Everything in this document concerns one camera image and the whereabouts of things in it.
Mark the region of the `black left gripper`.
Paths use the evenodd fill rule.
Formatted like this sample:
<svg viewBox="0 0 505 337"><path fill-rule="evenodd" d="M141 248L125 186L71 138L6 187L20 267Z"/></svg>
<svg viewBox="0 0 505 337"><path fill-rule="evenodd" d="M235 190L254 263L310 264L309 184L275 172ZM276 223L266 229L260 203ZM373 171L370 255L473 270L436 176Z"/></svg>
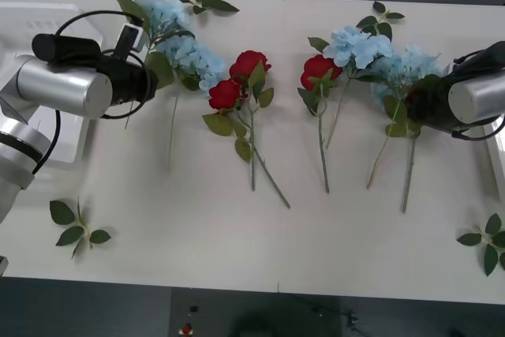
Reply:
<svg viewBox="0 0 505 337"><path fill-rule="evenodd" d="M137 102L148 102L154 98L159 78L152 69L145 69L141 66L134 65L132 79L132 100Z"/></svg>

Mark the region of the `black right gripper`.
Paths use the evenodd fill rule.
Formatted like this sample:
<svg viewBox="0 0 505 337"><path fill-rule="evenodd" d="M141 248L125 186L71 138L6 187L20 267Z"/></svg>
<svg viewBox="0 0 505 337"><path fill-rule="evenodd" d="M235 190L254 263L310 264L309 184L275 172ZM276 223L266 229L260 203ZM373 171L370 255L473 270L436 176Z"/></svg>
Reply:
<svg viewBox="0 0 505 337"><path fill-rule="evenodd" d="M406 95L407 116L412 122L422 124L428 117L436 75L427 75L410 86Z"/></svg>

